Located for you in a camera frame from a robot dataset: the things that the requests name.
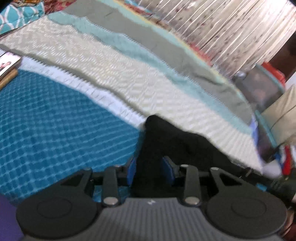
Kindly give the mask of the black pants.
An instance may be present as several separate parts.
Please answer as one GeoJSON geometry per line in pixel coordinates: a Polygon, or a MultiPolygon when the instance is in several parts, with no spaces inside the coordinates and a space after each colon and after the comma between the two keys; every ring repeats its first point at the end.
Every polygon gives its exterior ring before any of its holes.
{"type": "Polygon", "coordinates": [[[207,138],[185,132],[157,115],[149,116],[144,124],[142,145],[137,157],[137,170],[130,188],[131,197],[171,197],[177,192],[162,173],[162,159],[169,157],[175,164],[192,165],[200,171],[218,167],[254,183],[261,179],[258,172],[243,168],[212,145],[207,138]]]}

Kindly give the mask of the patterned blue bedspread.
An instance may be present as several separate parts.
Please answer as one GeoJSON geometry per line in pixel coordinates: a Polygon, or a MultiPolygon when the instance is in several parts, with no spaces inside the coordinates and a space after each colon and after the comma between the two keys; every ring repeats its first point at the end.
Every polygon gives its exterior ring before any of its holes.
{"type": "Polygon", "coordinates": [[[17,204],[84,167],[134,153],[158,114],[262,170],[242,93],[173,34],[113,1],[77,1],[1,35],[22,56],[1,91],[1,194],[17,204]]]}

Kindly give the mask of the beige cushion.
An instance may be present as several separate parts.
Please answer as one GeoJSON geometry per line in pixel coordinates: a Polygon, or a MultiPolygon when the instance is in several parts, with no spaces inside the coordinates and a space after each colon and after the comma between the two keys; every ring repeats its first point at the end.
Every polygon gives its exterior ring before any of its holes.
{"type": "Polygon", "coordinates": [[[262,116],[277,146],[282,144],[295,146],[295,85],[267,108],[262,116]]]}

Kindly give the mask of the floral curtain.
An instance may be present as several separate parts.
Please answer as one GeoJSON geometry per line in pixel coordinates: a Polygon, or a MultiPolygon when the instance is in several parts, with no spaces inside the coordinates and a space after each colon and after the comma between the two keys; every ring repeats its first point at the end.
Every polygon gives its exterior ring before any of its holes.
{"type": "Polygon", "coordinates": [[[295,32],[291,1],[125,1],[163,21],[230,76],[268,62],[295,32]]]}

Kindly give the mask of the red floral blanket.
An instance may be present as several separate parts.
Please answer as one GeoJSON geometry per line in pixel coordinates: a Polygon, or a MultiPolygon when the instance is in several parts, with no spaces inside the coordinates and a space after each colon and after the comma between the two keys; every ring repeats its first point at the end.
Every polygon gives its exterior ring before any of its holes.
{"type": "Polygon", "coordinates": [[[36,6],[39,3],[43,3],[45,8],[45,14],[50,14],[57,11],[62,11],[69,5],[73,4],[76,0],[15,0],[11,4],[16,7],[24,6],[36,6]]]}

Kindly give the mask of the teal patterned pillow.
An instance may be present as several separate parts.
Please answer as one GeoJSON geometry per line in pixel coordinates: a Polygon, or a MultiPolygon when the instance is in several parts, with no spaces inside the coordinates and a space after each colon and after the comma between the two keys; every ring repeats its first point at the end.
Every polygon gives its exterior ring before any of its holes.
{"type": "Polygon", "coordinates": [[[11,3],[1,12],[1,35],[23,27],[45,15],[44,1],[11,3]]]}

